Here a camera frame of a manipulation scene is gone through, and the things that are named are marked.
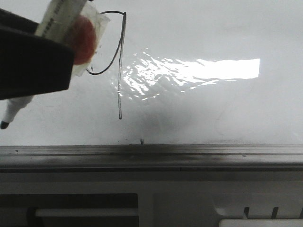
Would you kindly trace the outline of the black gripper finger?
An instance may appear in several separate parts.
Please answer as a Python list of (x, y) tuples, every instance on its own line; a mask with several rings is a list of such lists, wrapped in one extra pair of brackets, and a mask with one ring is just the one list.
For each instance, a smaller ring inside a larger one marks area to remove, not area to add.
[(38, 24), (1, 9), (0, 98), (10, 99), (67, 90), (73, 51), (36, 36)]

